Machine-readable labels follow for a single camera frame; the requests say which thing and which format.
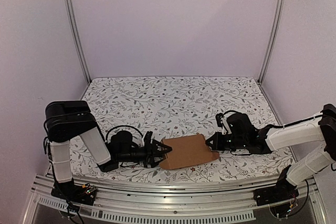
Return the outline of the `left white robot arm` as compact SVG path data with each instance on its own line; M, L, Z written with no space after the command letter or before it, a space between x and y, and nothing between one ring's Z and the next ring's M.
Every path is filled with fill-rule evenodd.
M156 167L172 148L152 138L152 132L141 134L142 145L121 126L118 133L103 134L86 101L55 101L45 108L44 129L47 134L50 161L54 169L57 190L67 200L78 195L71 183L70 141L79 137L101 172L118 169L123 162L139 162L144 167Z

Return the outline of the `brown cardboard paper box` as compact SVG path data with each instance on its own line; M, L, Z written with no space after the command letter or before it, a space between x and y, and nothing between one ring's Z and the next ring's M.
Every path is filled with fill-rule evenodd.
M165 170L202 165L219 158L219 153L206 145L203 134L164 139L162 143L172 148L159 163Z

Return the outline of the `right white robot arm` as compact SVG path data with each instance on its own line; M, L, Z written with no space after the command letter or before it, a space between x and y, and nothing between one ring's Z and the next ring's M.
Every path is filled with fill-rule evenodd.
M256 128L245 113L229 110L216 115L222 131L205 143L213 151L247 150L250 155L270 154L278 149L309 142L320 145L305 158L286 167L271 190L276 201L284 200L308 177L335 163L335 106L326 104L321 112L285 125L268 124Z

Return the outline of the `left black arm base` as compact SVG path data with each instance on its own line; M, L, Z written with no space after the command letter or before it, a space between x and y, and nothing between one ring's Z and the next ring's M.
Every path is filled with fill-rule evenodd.
M60 183L54 178L54 186L51 191L53 197L89 206L93 206L96 194L97 187L95 185L90 183L76 185L73 179Z

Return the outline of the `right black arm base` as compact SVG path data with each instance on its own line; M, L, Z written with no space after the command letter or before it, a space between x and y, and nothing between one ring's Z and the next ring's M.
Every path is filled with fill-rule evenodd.
M278 219L289 217L293 208L296 207L298 203L297 197L299 196L299 192L297 186L293 186L286 180L287 172L290 167L291 165L282 170L275 185L256 189L253 192L253 199L257 206L275 204L286 200L289 201L283 205L270 207L271 214Z

